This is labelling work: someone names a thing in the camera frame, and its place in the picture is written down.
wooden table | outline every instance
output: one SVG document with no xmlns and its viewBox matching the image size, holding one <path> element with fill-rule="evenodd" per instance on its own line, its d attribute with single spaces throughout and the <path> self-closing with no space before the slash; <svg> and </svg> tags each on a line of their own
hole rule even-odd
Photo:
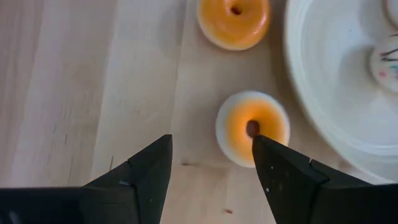
<svg viewBox="0 0 398 224">
<path fill-rule="evenodd" d="M 241 90 L 285 106 L 290 147 L 366 179 L 304 117 L 282 50 L 285 1 L 271 3 L 263 41 L 228 52 L 202 35 L 196 0 L 0 1 L 0 187 L 82 185 L 172 133 L 162 223 L 273 223 L 256 171 L 216 143 L 218 108 Z"/>
</svg>

